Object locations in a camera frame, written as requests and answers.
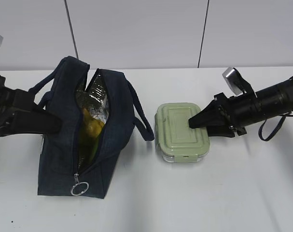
white wall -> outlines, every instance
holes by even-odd
[[[293,0],[210,0],[200,67],[293,66]]]
[[[92,68],[195,68],[208,0],[67,0]],[[63,0],[0,0],[0,70],[74,56]],[[200,67],[293,66],[293,0],[209,0]]]
[[[74,55],[61,0],[0,0],[0,70],[54,69]]]

zipper pull ring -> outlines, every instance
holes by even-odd
[[[74,174],[74,182],[75,182],[75,184],[72,186],[71,191],[70,191],[72,196],[80,196],[83,193],[85,193],[89,188],[89,184],[87,182],[80,182],[79,181],[79,174],[78,173]],[[85,189],[79,193],[74,193],[74,189],[79,185],[85,185]]]

zipper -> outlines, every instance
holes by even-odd
[[[75,181],[75,185],[72,187],[71,189],[71,194],[73,196],[79,196],[79,195],[74,195],[73,194],[73,190],[74,188],[81,184],[81,183],[87,183],[87,182],[79,182],[79,176],[81,175],[84,175],[86,174],[87,172],[89,172],[93,166],[94,166],[94,163],[96,162],[97,160],[97,157],[98,157],[98,154],[100,153],[100,150],[101,150],[101,147],[102,147],[102,142],[103,142],[103,137],[104,137],[104,132],[105,132],[105,129],[106,129],[106,126],[110,120],[110,115],[111,115],[111,101],[110,101],[110,96],[109,96],[109,93],[108,93],[108,90],[107,90],[107,86],[106,86],[106,83],[105,83],[105,80],[103,78],[103,75],[101,74],[100,70],[97,69],[96,70],[96,73],[95,73],[95,78],[93,78],[91,80],[91,82],[88,84],[87,88],[86,88],[86,91],[89,90],[90,86],[94,83],[94,81],[98,78],[98,77],[101,77],[101,81],[103,83],[103,87],[106,91],[106,94],[107,94],[107,98],[108,98],[108,104],[109,104],[109,116],[108,116],[108,119],[106,121],[106,124],[104,125],[104,127],[102,128],[102,131],[100,133],[100,138],[99,138],[99,142],[98,142],[98,148],[97,148],[97,151],[95,153],[95,157],[93,158],[93,160],[91,161],[91,163],[84,169],[82,170],[78,170],[78,156],[79,156],[79,150],[78,150],[78,143],[77,143],[77,140],[78,140],[78,136],[79,136],[79,133],[78,133],[78,129],[81,127],[81,122],[82,122],[82,119],[83,119],[83,114],[80,113],[80,120],[79,120],[79,123],[78,123],[78,128],[76,128],[76,134],[75,134],[75,139],[74,139],[74,150],[73,150],[73,153],[74,153],[74,158],[73,158],[73,176],[74,176],[74,181]]]
[[[81,82],[83,81],[84,78],[81,78],[75,88],[74,93],[76,93],[78,87],[80,86]],[[82,125],[82,120],[83,120],[83,114],[82,111],[79,110],[79,120],[78,120],[78,124],[75,128],[75,132],[74,132],[74,138],[73,138],[73,148],[72,148],[72,152],[73,152],[73,159],[72,159],[72,164],[73,164],[73,173],[76,174],[78,173],[78,154],[79,154],[79,149],[78,149],[78,139],[79,139],[79,128],[81,128]]]
[[[88,190],[89,184],[87,182],[80,182],[78,173],[74,174],[74,181],[75,181],[75,185],[72,186],[70,191],[72,196],[80,196]],[[74,189],[79,185],[85,185],[84,190],[80,191],[79,193],[74,193]]]

green lunch box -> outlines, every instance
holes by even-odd
[[[197,162],[209,151],[206,128],[189,128],[201,110],[193,103],[167,103],[155,115],[156,148],[167,162]]]

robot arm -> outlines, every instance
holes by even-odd
[[[214,96],[214,100],[199,114],[189,119],[190,128],[207,127],[209,136],[235,137],[246,134],[245,126],[265,121],[275,116],[282,120],[267,139],[270,140],[280,129],[284,119],[293,111],[293,77],[274,86],[254,92],[235,68],[228,68],[223,77],[231,90],[239,96],[227,98],[223,93]]]

